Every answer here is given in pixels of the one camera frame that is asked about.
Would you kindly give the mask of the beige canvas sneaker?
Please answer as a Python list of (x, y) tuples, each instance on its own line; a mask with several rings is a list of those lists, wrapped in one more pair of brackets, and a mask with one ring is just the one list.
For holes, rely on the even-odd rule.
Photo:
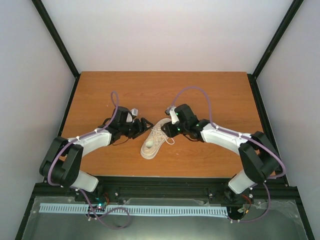
[(171, 120), (169, 118), (163, 118), (151, 129), (140, 149), (140, 154), (144, 159), (153, 159), (164, 143), (169, 145), (173, 145), (175, 143), (175, 140), (173, 138), (169, 138), (161, 129), (164, 124), (170, 121)]

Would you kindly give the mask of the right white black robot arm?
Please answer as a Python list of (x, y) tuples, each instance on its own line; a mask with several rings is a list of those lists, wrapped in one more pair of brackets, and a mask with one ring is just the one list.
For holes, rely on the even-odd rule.
[(268, 179), (283, 176), (273, 174), (279, 167), (283, 170), (285, 167), (263, 132), (240, 133), (211, 123), (208, 119), (199, 120), (187, 104), (170, 106), (165, 113), (170, 117), (170, 122), (161, 129), (169, 138), (183, 135), (193, 142), (218, 145), (239, 155), (242, 170), (227, 184), (235, 194), (239, 195)]

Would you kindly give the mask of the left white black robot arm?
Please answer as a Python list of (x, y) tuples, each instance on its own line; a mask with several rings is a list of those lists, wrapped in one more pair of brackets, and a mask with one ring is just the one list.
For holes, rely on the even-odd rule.
[(56, 137), (39, 167), (39, 173), (52, 186), (82, 189), (92, 201), (103, 198), (104, 188), (99, 180), (80, 170), (82, 158), (87, 154), (113, 145), (121, 136), (135, 139), (154, 125), (144, 117), (137, 118), (138, 110), (118, 106), (112, 117), (93, 131), (72, 138)]

